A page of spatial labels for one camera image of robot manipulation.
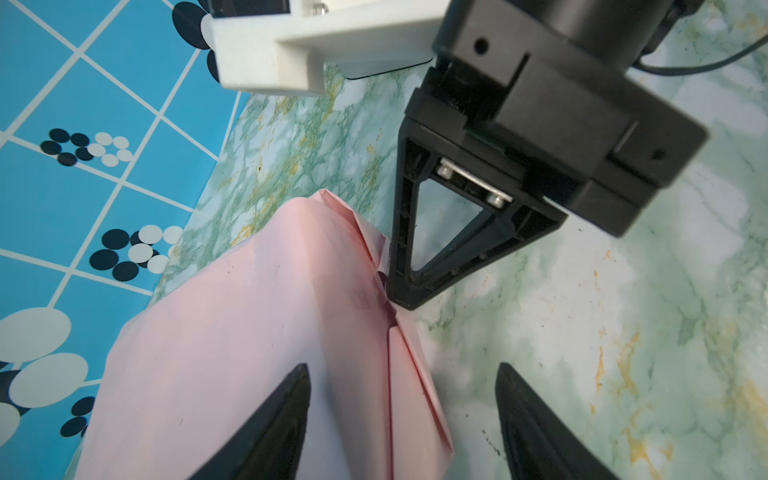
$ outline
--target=black dot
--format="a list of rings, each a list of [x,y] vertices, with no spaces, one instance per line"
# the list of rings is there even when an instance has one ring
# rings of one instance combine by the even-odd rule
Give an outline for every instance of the black dot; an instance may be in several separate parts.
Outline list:
[[[61,145],[54,141],[46,140],[40,144],[40,150],[42,150],[44,154],[58,155],[61,153]]]
[[[65,144],[69,141],[69,133],[66,130],[60,128],[54,128],[48,132],[48,136],[53,141],[57,141],[60,144]]]
[[[83,161],[89,161],[94,156],[88,153],[88,149],[86,147],[80,147],[77,150],[74,151],[74,155]]]
[[[118,263],[117,266],[112,270],[112,276],[114,279],[121,282],[132,280],[136,278],[138,274],[139,266],[133,262]]]
[[[158,252],[157,250],[155,250],[153,248],[152,249],[152,256],[154,257],[155,255],[160,255],[160,252]],[[149,260],[147,260],[146,262],[139,263],[138,266],[140,266],[141,268],[147,268],[147,263],[149,263]]]
[[[219,68],[216,66],[216,54],[213,50],[208,52],[208,71],[215,81],[219,81]]]
[[[96,398],[92,396],[87,396],[82,399],[79,399],[72,406],[72,415],[79,417],[87,413],[90,413],[91,410],[94,409],[94,400],[96,400]]]
[[[74,437],[82,432],[86,426],[88,426],[88,420],[83,417],[74,417],[72,420],[61,426],[59,433],[61,433],[62,437]]]
[[[58,160],[58,163],[65,165],[66,167],[71,167],[78,162],[78,159],[68,151],[65,151],[63,154],[59,154],[58,157],[56,157],[56,160]]]
[[[480,37],[475,42],[475,53],[478,55],[485,55],[485,53],[488,51],[488,40],[486,40],[483,37]]]
[[[83,134],[73,134],[69,141],[77,147],[87,147],[91,143],[91,139]]]
[[[203,31],[200,29],[200,22],[205,14],[205,10],[189,2],[177,3],[171,14],[174,27],[176,27],[179,35],[186,43],[200,50],[210,48],[203,38]]]
[[[120,257],[114,250],[99,250],[91,255],[91,266],[96,270],[109,270],[118,264]]]
[[[101,244],[112,250],[120,250],[128,245],[128,232],[115,228],[101,236]]]

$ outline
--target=pink paper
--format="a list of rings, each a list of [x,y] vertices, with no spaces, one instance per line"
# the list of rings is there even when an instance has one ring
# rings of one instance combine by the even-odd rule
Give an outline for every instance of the pink paper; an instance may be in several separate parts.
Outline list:
[[[388,248],[326,190],[284,204],[126,324],[76,478],[188,478],[300,362],[298,478],[441,478],[451,437],[413,319],[386,299]]]

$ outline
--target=table surface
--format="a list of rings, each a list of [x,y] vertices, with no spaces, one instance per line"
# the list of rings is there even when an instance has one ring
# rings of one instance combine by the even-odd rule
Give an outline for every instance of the table surface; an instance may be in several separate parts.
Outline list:
[[[768,31],[768,4],[707,2],[647,59],[696,65]],[[768,477],[768,55],[710,74],[633,78],[711,138],[630,232],[577,217],[465,278],[415,316],[455,440],[447,478],[508,478],[494,381],[509,362],[622,478]],[[322,98],[253,96],[171,254],[156,298],[327,188],[391,232],[396,135],[426,66]],[[462,200],[429,192],[439,247]]]

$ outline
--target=white grid line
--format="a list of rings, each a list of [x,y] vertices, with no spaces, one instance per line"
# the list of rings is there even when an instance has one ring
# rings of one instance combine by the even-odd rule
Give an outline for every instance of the white grid line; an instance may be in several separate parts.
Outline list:
[[[230,115],[230,123],[227,124],[227,132],[224,134],[224,141],[221,142],[221,149],[219,150],[219,157],[221,157],[221,154],[224,152],[224,147],[227,146],[227,140],[230,138],[230,132],[232,131],[232,124],[235,122],[235,115],[237,114],[237,105],[240,103],[240,96],[243,94],[242,91],[237,92],[237,96],[235,97],[235,105],[232,107],[232,114]]]
[[[114,199],[117,198],[118,193],[120,193],[120,189],[123,187],[123,182],[125,182],[125,179],[131,173],[131,170],[133,170],[134,165],[136,164],[136,161],[139,159],[139,157],[141,156],[141,153],[144,151],[144,147],[147,146],[147,142],[149,141],[150,137],[152,137],[152,134],[154,133],[155,128],[157,128],[157,124],[160,123],[161,116],[168,109],[168,105],[170,105],[170,102],[174,99],[176,92],[178,92],[179,87],[181,86],[181,82],[183,82],[184,79],[186,78],[187,74],[189,73],[189,70],[192,68],[192,64],[194,63],[195,59],[199,54],[200,54],[200,50],[195,49],[194,53],[190,57],[190,60],[187,62],[187,65],[184,67],[184,70],[181,72],[179,79],[176,80],[176,84],[174,85],[173,89],[171,89],[170,94],[168,94],[168,97],[165,99],[165,102],[163,103],[163,107],[158,112],[158,115],[155,117],[154,121],[152,121],[152,125],[150,125],[149,130],[144,135],[144,139],[142,139],[141,143],[139,144],[139,147],[136,149],[133,159],[128,163],[128,166],[125,168],[125,171],[121,175],[120,180],[122,180],[122,182],[115,184],[114,189],[112,190],[112,193],[107,199],[107,203],[101,209],[101,212],[96,218],[96,221],[94,222],[93,227],[91,227],[91,231],[88,232],[88,235],[85,237],[83,244],[80,246],[80,250],[78,250],[77,254],[74,256],[74,259],[72,260],[71,265],[69,266],[69,268],[67,268],[67,272],[64,274],[64,278],[61,279],[61,282],[59,283],[58,287],[56,288],[56,291],[51,297],[51,301],[48,303],[49,307],[55,306],[56,302],[58,302],[59,297],[61,297],[61,294],[64,292],[64,288],[67,286],[69,279],[71,278],[73,272],[76,271],[75,268],[80,263],[80,260],[82,260],[83,256],[85,255],[85,251],[88,249],[88,245],[91,244],[91,241],[95,237],[96,232],[101,227],[101,223],[104,221],[104,218],[107,216],[107,212],[109,211],[110,208],[112,208]]]
[[[144,107],[144,108],[146,108],[147,110],[149,110],[150,112],[152,112],[152,114],[153,114],[153,115],[158,115],[158,111],[157,111],[157,110],[156,110],[154,107],[152,107],[152,105],[150,105],[149,103],[147,103],[147,102],[146,102],[146,101],[145,101],[143,98],[139,97],[139,96],[138,96],[138,95],[137,95],[135,92],[133,92],[133,91],[132,91],[130,88],[128,88],[127,86],[125,86],[125,84],[123,84],[121,81],[119,81],[118,79],[116,79],[116,77],[115,77],[115,76],[113,76],[112,74],[110,74],[110,73],[109,73],[108,71],[106,71],[106,70],[105,70],[103,67],[101,67],[101,66],[100,66],[98,63],[96,63],[96,62],[95,62],[95,61],[94,61],[94,60],[93,60],[91,57],[88,57],[88,56],[85,54],[85,50],[86,50],[88,47],[90,47],[90,46],[91,46],[91,44],[93,43],[93,40],[95,40],[95,38],[93,38],[93,40],[91,40],[91,43],[89,43],[89,44],[87,44],[87,45],[86,45],[86,42],[88,42],[88,39],[86,39],[86,41],[83,43],[83,46],[81,46],[80,48],[76,48],[76,47],[75,47],[75,46],[74,46],[72,43],[70,43],[70,41],[68,41],[66,38],[64,38],[64,36],[63,36],[63,35],[59,34],[59,33],[58,33],[56,30],[54,30],[54,29],[53,29],[53,28],[52,28],[50,25],[48,25],[47,23],[45,23],[45,22],[44,22],[44,21],[43,21],[43,20],[42,20],[40,17],[38,17],[37,15],[35,15],[35,13],[34,13],[34,12],[32,12],[31,10],[29,10],[28,8],[26,8],[24,5],[22,5],[22,4],[21,4],[21,3],[20,3],[18,0],[8,0],[8,1],[9,1],[9,2],[11,2],[11,3],[12,3],[12,4],[13,4],[15,7],[16,7],[16,8],[18,8],[18,9],[19,9],[19,10],[20,10],[22,13],[24,13],[24,14],[25,14],[25,15],[27,15],[29,18],[31,18],[31,19],[32,19],[32,21],[34,21],[36,24],[40,25],[40,26],[41,26],[41,27],[42,27],[44,30],[46,30],[46,31],[47,31],[49,34],[53,35],[53,37],[54,37],[54,38],[56,38],[57,40],[59,40],[59,41],[60,41],[60,42],[61,42],[61,43],[62,43],[64,46],[66,46],[67,48],[71,49],[71,50],[74,52],[74,54],[72,55],[72,57],[70,57],[70,59],[68,60],[68,62],[69,62],[69,61],[71,61],[71,65],[67,66],[66,70],[64,70],[64,71],[61,73],[60,77],[59,77],[58,79],[56,79],[56,80],[55,80],[55,83],[54,83],[54,84],[52,84],[52,85],[51,85],[51,87],[50,87],[50,88],[49,88],[49,89],[48,89],[48,90],[45,92],[45,95],[47,95],[47,94],[48,94],[48,92],[50,92],[50,90],[52,90],[52,89],[53,89],[53,87],[54,87],[54,86],[55,86],[55,85],[56,85],[56,84],[57,84],[57,83],[58,83],[58,82],[61,80],[61,77],[63,77],[63,76],[64,76],[64,75],[67,73],[67,71],[69,71],[69,69],[70,69],[70,68],[72,68],[72,65],[74,65],[74,63],[75,63],[75,62],[78,60],[78,58],[82,58],[82,59],[83,59],[83,61],[87,62],[87,63],[88,63],[88,64],[89,64],[91,67],[95,68],[95,69],[96,69],[96,71],[98,71],[100,74],[104,75],[104,76],[106,77],[106,79],[108,79],[108,80],[109,80],[109,81],[111,81],[113,84],[115,84],[115,85],[116,85],[118,88],[120,88],[122,91],[124,91],[125,93],[127,93],[128,95],[130,95],[130,96],[131,96],[131,98],[133,98],[135,101],[139,102],[139,104],[141,104],[141,106],[142,106],[142,107]],[[122,2],[121,2],[121,3],[123,3],[123,4],[127,4],[129,1],[130,1],[130,0],[122,0]],[[38,105],[40,105],[40,102],[43,100],[43,98],[45,98],[45,95],[43,95],[42,97],[40,97],[40,98],[39,98],[39,101],[37,101],[37,103],[35,103],[35,100],[38,100],[38,99],[37,99],[37,98],[33,99],[33,101],[30,103],[30,105],[32,105],[33,103],[35,103],[35,104],[34,104],[34,106],[33,106],[33,107],[30,109],[30,111],[29,111],[29,112],[27,112],[26,116],[24,116],[24,118],[23,118],[22,122],[23,122],[24,120],[26,120],[26,118],[27,118],[27,117],[29,117],[29,115],[31,114],[31,111],[33,111],[33,110],[34,110],[34,109],[35,109],[35,108],[36,108]],[[198,141],[196,141],[195,139],[193,139],[193,138],[192,138],[192,137],[191,137],[191,136],[190,136],[190,135],[189,135],[187,132],[185,132],[185,131],[181,130],[181,129],[180,129],[180,128],[179,128],[179,127],[176,125],[176,124],[174,124],[172,121],[168,120],[168,119],[167,119],[167,118],[166,118],[164,115],[161,115],[161,120],[162,120],[162,121],[164,121],[166,124],[168,124],[168,126],[170,126],[171,128],[173,128],[173,129],[174,129],[176,132],[178,132],[178,133],[179,133],[179,134],[180,134],[182,137],[186,138],[186,139],[187,139],[189,142],[191,142],[191,143],[192,143],[192,144],[193,144],[195,147],[197,147],[197,148],[199,148],[200,150],[202,150],[202,151],[203,151],[203,153],[205,153],[205,154],[206,154],[206,155],[208,155],[209,157],[213,158],[215,161],[219,161],[219,157],[217,157],[216,155],[214,155],[213,153],[211,153],[211,152],[210,152],[210,150],[208,150],[207,148],[205,148],[205,147],[204,147],[204,146],[203,146],[203,145],[202,145],[200,142],[198,142]],[[16,132],[16,130],[18,129],[18,126],[20,126],[20,125],[21,125],[21,122],[19,123],[19,125],[16,125],[16,126],[15,126],[15,128],[13,128],[13,130],[12,130],[12,127],[14,127],[14,124],[12,124],[12,125],[11,125],[11,127],[9,127],[9,128],[8,128],[8,135],[7,135],[7,137],[3,137],[3,136],[0,136],[0,147],[2,147],[2,145],[3,145],[3,144],[5,144],[5,142],[6,142],[6,141],[8,141],[8,137],[10,137],[11,135],[13,135],[13,134]]]
[[[32,142],[30,142],[30,141],[26,141],[26,140],[24,140],[22,138],[13,137],[13,136],[9,137],[8,139],[12,143],[17,144],[17,145],[21,145],[22,147],[26,147],[29,150],[36,151],[40,155],[45,155],[46,157],[49,157],[49,158],[51,158],[53,160],[56,159],[55,155],[48,155],[48,154],[46,154],[44,151],[40,150],[40,146],[39,145],[35,145]],[[121,180],[120,178],[117,178],[114,175],[110,175],[110,174],[108,174],[106,172],[103,172],[103,171],[97,169],[97,168],[93,168],[91,165],[87,165],[87,164],[84,164],[82,162],[77,162],[76,164],[74,164],[74,167],[75,168],[79,168],[80,170],[85,170],[85,171],[87,171],[90,174],[96,175],[97,177],[101,177],[101,178],[104,178],[106,180],[115,182],[116,184],[123,184],[125,187],[128,187],[131,190],[135,190],[137,192],[141,192],[144,195],[147,195],[148,197],[156,198],[156,199],[158,199],[161,202],[165,202],[166,204],[173,205],[174,207],[178,207],[178,208],[180,208],[180,209],[182,209],[184,211],[194,212],[194,208],[192,208],[192,207],[188,207],[187,205],[180,204],[179,202],[177,202],[175,200],[171,200],[168,197],[163,197],[160,194],[156,194],[155,192],[147,190],[144,187],[139,187],[138,185],[132,184],[131,182],[127,182],[127,181]]]
[[[2,248],[0,248],[0,257],[12,258],[13,260],[18,260],[24,263],[30,263],[31,265],[42,266],[44,268],[57,270],[58,272],[62,272],[62,273],[66,273],[68,270],[68,268],[64,265],[48,262],[47,260],[40,260],[39,258],[30,257],[29,255],[23,255],[21,253],[11,252],[10,250],[4,250]],[[89,280],[93,280],[99,283],[106,283],[107,285],[116,286],[123,290],[130,290],[131,292],[135,292],[135,293],[141,293],[142,295],[152,296],[152,292],[149,290],[145,290],[143,288],[139,288],[133,285],[128,285],[127,283],[118,282],[117,280],[104,278],[99,275],[94,275],[93,273],[87,273],[87,272],[81,272],[80,270],[75,270],[74,272],[72,272],[72,275],[79,276],[82,278],[87,278]]]
[[[35,23],[43,27],[46,31],[52,31],[53,28],[51,28],[48,24],[46,24],[44,21],[42,21],[37,15],[32,13],[28,8],[25,8],[24,5],[20,4],[18,0],[9,0],[16,8],[19,8],[21,12],[23,12],[25,15],[27,15],[29,18],[32,19]],[[67,59],[66,62],[58,69],[58,71],[54,74],[53,78],[48,81],[48,83],[45,84],[45,86],[38,92],[37,95],[35,95],[34,98],[29,102],[29,104],[22,110],[20,114],[16,117],[15,120],[11,123],[11,125],[8,127],[8,129],[0,135],[0,148],[2,148],[3,145],[5,145],[5,142],[8,141],[8,139],[16,133],[19,127],[29,118],[29,115],[32,114],[32,112],[40,105],[40,103],[45,99],[45,97],[48,96],[49,93],[51,93],[51,90],[58,84],[58,82],[67,74],[67,72],[72,68],[72,65],[78,60],[78,58],[83,54],[84,51],[88,50],[88,47],[93,45],[93,42],[96,41],[96,38],[98,38],[99,35],[104,31],[104,29],[112,23],[112,20],[116,16],[118,16],[118,13],[125,7],[125,5],[128,4],[130,0],[120,0],[117,5],[114,6],[114,8],[109,12],[107,17],[101,21],[101,23],[96,27],[96,29],[88,36],[88,38],[83,41],[82,45],[80,45],[79,48],[76,48],[74,52],[72,53],[72,56]],[[61,37],[60,35],[56,34],[54,35],[56,38]],[[68,47],[72,45],[71,43],[67,42],[65,43]]]

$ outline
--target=white dot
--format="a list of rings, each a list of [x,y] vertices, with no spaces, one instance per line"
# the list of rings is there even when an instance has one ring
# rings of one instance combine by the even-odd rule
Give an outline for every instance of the white dot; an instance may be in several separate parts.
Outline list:
[[[72,324],[59,310],[27,308],[0,320],[0,361],[30,362],[56,350],[69,336]]]
[[[163,238],[163,230],[157,225],[146,225],[139,230],[139,240],[150,245]]]
[[[165,255],[155,255],[147,262],[147,270],[152,273],[163,273],[168,265],[168,257]]]
[[[115,137],[112,139],[112,143],[114,144],[115,147],[120,148],[122,150],[125,150],[126,148],[128,148],[128,145],[130,145],[126,137]]]
[[[131,161],[134,159],[134,155],[128,150],[118,150],[119,161]]]
[[[101,163],[108,167],[115,167],[119,163],[119,160],[113,154],[106,154],[101,158]]]
[[[11,381],[8,396],[18,406],[36,409],[60,402],[80,388],[88,363],[74,353],[55,353],[27,365]]]
[[[0,447],[16,433],[21,417],[16,407],[10,403],[0,403]]]
[[[152,258],[152,247],[146,243],[137,243],[128,251],[128,258],[131,262],[144,263]]]
[[[172,227],[168,227],[163,232],[163,240],[173,245],[174,243],[178,242],[181,238],[181,232],[184,230],[181,227],[177,227],[176,225],[173,225]]]
[[[88,145],[88,153],[93,155],[94,157],[100,157],[101,155],[107,153],[107,149],[104,148],[103,145],[90,144]]]
[[[96,134],[96,141],[102,145],[111,145],[112,144],[112,136],[105,132],[99,132]]]

